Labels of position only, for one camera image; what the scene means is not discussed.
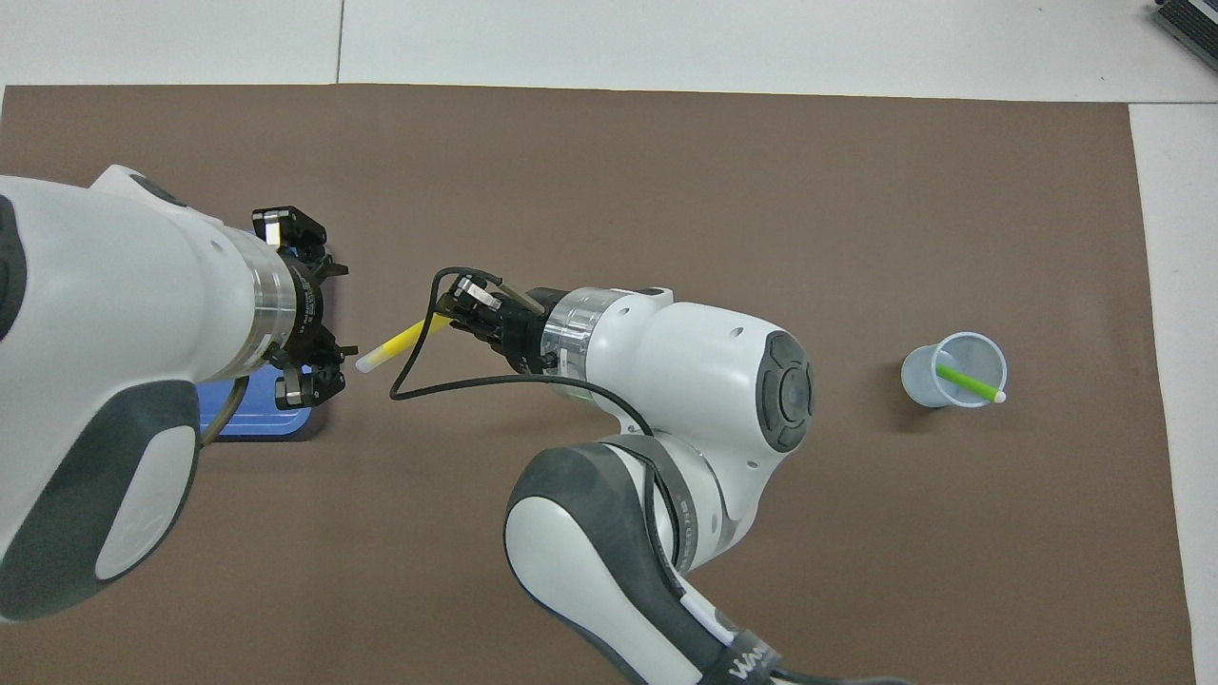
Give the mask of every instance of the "white table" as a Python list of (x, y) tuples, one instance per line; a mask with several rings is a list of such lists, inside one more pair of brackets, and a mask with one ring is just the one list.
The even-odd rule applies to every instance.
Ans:
[(1218, 684), (1218, 73), (1150, 0), (67, 0), (5, 84), (436, 83), (1129, 102), (1197, 681)]

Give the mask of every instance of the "gray padding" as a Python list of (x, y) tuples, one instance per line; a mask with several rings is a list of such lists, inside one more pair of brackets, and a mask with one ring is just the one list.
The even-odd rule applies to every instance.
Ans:
[(17, 234), (12, 202), (0, 195), (0, 340), (17, 321), (26, 299), (26, 249)]
[[(635, 481), (613, 450), (598, 442), (546, 450), (520, 475), (508, 512), (527, 497), (544, 497), (566, 509), (630, 602), (695, 668), (715, 663), (723, 645), (669, 587), (647, 535)], [(602, 652), (608, 648), (599, 640), (592, 644)], [(616, 655), (610, 661), (621, 663)]]
[[(60, 462), (0, 562), (0, 617), (40, 618), (91, 597), (125, 575), (99, 580), (94, 574), (97, 555), (149, 441), (180, 425), (194, 428), (196, 436), (184, 502), (199, 458), (195, 386), (184, 380), (147, 383), (102, 405)], [(30, 460), (48, 457), (54, 455), (28, 455)], [(180, 503), (174, 522), (179, 513)], [(173, 522), (166, 535), (172, 529)]]

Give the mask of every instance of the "black cable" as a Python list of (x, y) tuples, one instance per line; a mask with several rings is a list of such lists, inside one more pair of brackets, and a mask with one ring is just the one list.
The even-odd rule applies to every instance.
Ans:
[(216, 441), (220, 436), (220, 431), (228, 425), (228, 422), (233, 421), (233, 414), (236, 413), (238, 407), (241, 406), (241, 400), (245, 399), (245, 390), (250, 386), (250, 377), (242, 375), (233, 382), (233, 389), (229, 390), (228, 397), (224, 399), (224, 403), (220, 406), (220, 411), (216, 413), (211, 423), (207, 424), (207, 430), (203, 431), (199, 438), (199, 445), (206, 447)]
[(423, 317), (423, 330), (419, 332), (419, 340), (414, 344), (414, 349), (410, 350), (410, 356), (406, 360), (406, 364), (402, 371), (397, 374), (397, 379), (393, 380), (393, 385), (389, 389), (389, 399), (395, 401), (410, 400), (413, 397), (421, 397), (424, 395), (431, 395), (435, 392), (445, 392), (447, 390), (459, 390), (462, 388), (479, 388), (482, 385), (502, 385), (508, 383), (547, 383), (551, 385), (570, 385), (574, 388), (581, 388), (600, 395), (605, 400), (609, 400), (616, 405), (621, 411), (638, 424), (639, 431), (643, 435), (654, 436), (655, 433), (652, 431), (650, 424), (643, 418), (643, 414), (638, 413), (638, 410), (632, 407), (630, 402), (622, 399), (616, 392), (602, 388), (594, 383), (588, 383), (587, 380), (579, 380), (575, 378), (563, 378), (559, 375), (544, 375), (535, 373), (524, 373), (514, 375), (488, 375), (485, 378), (470, 378), (468, 380), (457, 380), (453, 383), (441, 383), (438, 385), (431, 385), (428, 388), (420, 388), (418, 390), (402, 391), (402, 383), (406, 382), (406, 377), (410, 374), (414, 368), (414, 362), (418, 361), (419, 353), (423, 352), (423, 345), (428, 340), (428, 333), (431, 330), (431, 322), (437, 313), (443, 313), (437, 311), (436, 302), (440, 299), (440, 282), (443, 280), (446, 275), (476, 275), (479, 278), (485, 278), (487, 282), (499, 285), (503, 279), (485, 272), (482, 269), (475, 269), (470, 267), (445, 267), (436, 272), (436, 275), (431, 279), (431, 293), (428, 296), (428, 312)]
[[(440, 383), (437, 385), (429, 385), (426, 388), (419, 388), (417, 390), (402, 390), (402, 383), (406, 382), (406, 377), (410, 374), (414, 368), (414, 362), (418, 361), (419, 353), (423, 351), (423, 344), (428, 339), (428, 332), (431, 330), (431, 322), (435, 314), (445, 313), (437, 311), (437, 300), (440, 299), (440, 283), (446, 275), (453, 274), (473, 274), (480, 278), (485, 278), (487, 282), (499, 285), (503, 279), (487, 273), (481, 269), (468, 268), (468, 267), (445, 267), (436, 272), (436, 275), (431, 279), (431, 293), (428, 297), (428, 312), (423, 317), (423, 330), (419, 332), (419, 340), (414, 344), (414, 349), (410, 350), (410, 356), (406, 360), (406, 364), (402, 366), (402, 371), (397, 374), (397, 379), (393, 380), (393, 385), (390, 386), (389, 399), (393, 401), (412, 400), (414, 397), (423, 397), (425, 395), (434, 395), (436, 392), (446, 392), (448, 390), (460, 390), (464, 388), (481, 388), (487, 385), (507, 385), (510, 383), (543, 383), (549, 385), (569, 385), (572, 388), (580, 388), (596, 392), (605, 400), (609, 400), (616, 405), (621, 411), (630, 417), (636, 424), (638, 424), (638, 430), (643, 435), (654, 438), (655, 431), (652, 430), (652, 425), (647, 423), (643, 414), (638, 412), (633, 406), (630, 405), (624, 397), (616, 392), (597, 385), (594, 383), (588, 383), (587, 380), (580, 380), (575, 378), (563, 378), (558, 375), (544, 375), (544, 374), (513, 374), (513, 375), (488, 375), (484, 378), (469, 378), (465, 380), (454, 380), (451, 383)], [(671, 562), (664, 555), (664, 546), (660, 544), (659, 525), (655, 520), (655, 488), (660, 488), (666, 497), (665, 505), (671, 509), (671, 496), (667, 495), (664, 480), (660, 478), (659, 469), (650, 460), (647, 460), (637, 453), (630, 452), (635, 458), (637, 458), (644, 469), (643, 481), (647, 484), (643, 486), (643, 517), (647, 523), (647, 536), (652, 544), (652, 551), (655, 553), (655, 558), (660, 564), (664, 573), (665, 580), (667, 581), (669, 589), (680, 601), (685, 596), (685, 587), (677, 581), (676, 574), (672, 572)], [(676, 525), (676, 518), (672, 518), (674, 525)], [(676, 530), (674, 530), (674, 547), (676, 547)]]
[(907, 680), (901, 680), (900, 678), (860, 678), (857, 680), (840, 680), (837, 678), (820, 678), (816, 675), (804, 675), (803, 673), (793, 673), (782, 668), (776, 668), (770, 672), (770, 675), (775, 678), (781, 678), (789, 683), (795, 683), (797, 685), (910, 685)]
[(614, 405), (626, 412), (631, 421), (638, 424), (639, 431), (643, 435), (655, 436), (655, 431), (652, 430), (650, 424), (643, 418), (643, 414), (638, 413), (638, 410), (632, 407), (630, 402), (624, 400), (616, 392), (608, 390), (597, 385), (596, 383), (588, 383), (587, 380), (579, 380), (575, 378), (563, 378), (559, 375), (544, 375), (541, 373), (520, 373), (509, 375), (486, 375), (482, 378), (468, 378), (465, 380), (453, 380), (451, 383), (440, 383), (436, 385), (429, 385), (426, 388), (419, 388), (418, 390), (408, 390), (406, 392), (395, 392), (390, 395), (392, 400), (412, 400), (414, 397), (423, 397), (424, 395), (435, 395), (436, 392), (447, 392), (449, 390), (462, 390), (464, 388), (481, 388), (485, 385), (507, 385), (510, 383), (543, 383), (548, 385), (571, 385), (574, 388), (581, 388), (583, 390), (590, 390), (600, 395), (605, 400), (609, 400)]

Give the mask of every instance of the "yellow stick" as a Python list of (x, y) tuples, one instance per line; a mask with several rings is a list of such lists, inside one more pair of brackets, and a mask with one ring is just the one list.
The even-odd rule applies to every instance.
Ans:
[[(376, 347), (371, 352), (368, 352), (363, 357), (356, 361), (356, 368), (363, 373), (368, 373), (371, 369), (381, 366), (382, 363), (392, 360), (393, 357), (401, 355), (402, 352), (409, 350), (419, 341), (419, 335), (423, 335), (423, 323), (426, 319), (407, 328), (402, 333), (398, 333), (393, 338), (385, 341), (384, 345)], [(452, 319), (443, 314), (432, 314), (431, 325), (447, 325)]]

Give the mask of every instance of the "gray rubber grip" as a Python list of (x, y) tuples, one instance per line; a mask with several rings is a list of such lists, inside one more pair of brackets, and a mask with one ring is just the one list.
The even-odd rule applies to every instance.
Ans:
[[(94, 574), (97, 555), (149, 441), (181, 425), (195, 430), (194, 480), (199, 395), (192, 384), (162, 380), (136, 385), (102, 405), (63, 456), (0, 562), (0, 617), (41, 618), (91, 597), (127, 573), (99, 580)], [(44, 460), (46, 455), (29, 458)], [(189, 491), (190, 481), (183, 502)], [(179, 502), (174, 522), (180, 513)], [(166, 534), (172, 529), (171, 522)]]

